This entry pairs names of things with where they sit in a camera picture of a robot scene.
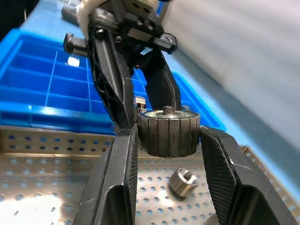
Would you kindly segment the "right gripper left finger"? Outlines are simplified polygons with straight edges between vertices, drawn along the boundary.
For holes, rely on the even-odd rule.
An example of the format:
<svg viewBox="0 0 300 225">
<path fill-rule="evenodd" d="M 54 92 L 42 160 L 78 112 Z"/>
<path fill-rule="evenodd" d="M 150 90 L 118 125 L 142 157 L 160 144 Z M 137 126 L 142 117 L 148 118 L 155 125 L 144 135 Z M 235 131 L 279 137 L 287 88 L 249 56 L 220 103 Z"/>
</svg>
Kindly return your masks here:
<svg viewBox="0 0 300 225">
<path fill-rule="evenodd" d="M 138 126 L 120 129 L 90 172 L 75 225 L 135 225 Z"/>
</svg>

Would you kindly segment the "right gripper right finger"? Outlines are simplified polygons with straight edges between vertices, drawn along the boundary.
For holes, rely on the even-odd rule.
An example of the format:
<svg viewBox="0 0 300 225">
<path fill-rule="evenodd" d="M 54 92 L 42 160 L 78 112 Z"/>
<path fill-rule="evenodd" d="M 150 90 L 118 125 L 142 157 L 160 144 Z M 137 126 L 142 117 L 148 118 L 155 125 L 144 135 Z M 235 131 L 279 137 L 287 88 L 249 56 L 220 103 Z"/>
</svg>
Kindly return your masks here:
<svg viewBox="0 0 300 225">
<path fill-rule="evenodd" d="M 298 225 L 267 176 L 231 135 L 202 126 L 200 139 L 220 225 Z"/>
</svg>

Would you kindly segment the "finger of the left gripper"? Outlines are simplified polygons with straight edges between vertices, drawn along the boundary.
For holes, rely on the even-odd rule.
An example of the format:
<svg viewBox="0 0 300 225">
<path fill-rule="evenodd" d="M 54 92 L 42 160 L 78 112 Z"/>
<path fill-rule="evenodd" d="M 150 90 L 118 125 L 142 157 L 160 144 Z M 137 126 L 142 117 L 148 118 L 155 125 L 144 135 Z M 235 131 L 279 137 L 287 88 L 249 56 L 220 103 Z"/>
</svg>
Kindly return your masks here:
<svg viewBox="0 0 300 225">
<path fill-rule="evenodd" d="M 133 83 L 112 35 L 90 40 L 90 65 L 94 86 L 111 120 L 121 129 L 133 127 Z"/>
<path fill-rule="evenodd" d="M 141 45 L 127 47 L 127 71 L 129 76 L 134 74 L 134 67 L 140 69 L 146 80 L 145 91 L 154 110 L 164 106 L 173 106 L 180 110 L 180 89 L 173 74 L 159 49 L 142 55 L 145 48 Z"/>
</svg>

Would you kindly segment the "blue compartment tray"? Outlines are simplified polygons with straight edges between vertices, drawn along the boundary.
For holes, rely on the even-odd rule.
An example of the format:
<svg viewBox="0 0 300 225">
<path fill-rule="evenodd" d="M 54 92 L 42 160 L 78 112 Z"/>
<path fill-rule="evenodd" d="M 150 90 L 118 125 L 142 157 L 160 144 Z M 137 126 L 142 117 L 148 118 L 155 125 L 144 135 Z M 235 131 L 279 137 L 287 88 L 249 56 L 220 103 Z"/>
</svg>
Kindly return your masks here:
<svg viewBox="0 0 300 225">
<path fill-rule="evenodd" d="M 11 30 L 0 42 L 0 124 L 113 134 L 90 65 L 68 65 L 61 42 Z"/>
</svg>

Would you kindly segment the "perforated metal tray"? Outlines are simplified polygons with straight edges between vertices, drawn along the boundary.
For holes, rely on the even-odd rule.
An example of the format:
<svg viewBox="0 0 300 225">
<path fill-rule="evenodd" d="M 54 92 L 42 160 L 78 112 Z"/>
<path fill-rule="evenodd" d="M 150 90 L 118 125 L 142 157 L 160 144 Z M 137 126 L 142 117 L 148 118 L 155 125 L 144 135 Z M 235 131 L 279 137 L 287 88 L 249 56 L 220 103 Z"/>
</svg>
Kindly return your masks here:
<svg viewBox="0 0 300 225">
<path fill-rule="evenodd" d="M 82 189 L 113 137 L 0 126 L 0 225 L 72 225 Z M 179 200 L 167 183 L 184 167 L 198 187 Z M 219 225 L 200 151 L 162 159 L 138 156 L 136 225 Z"/>
</svg>

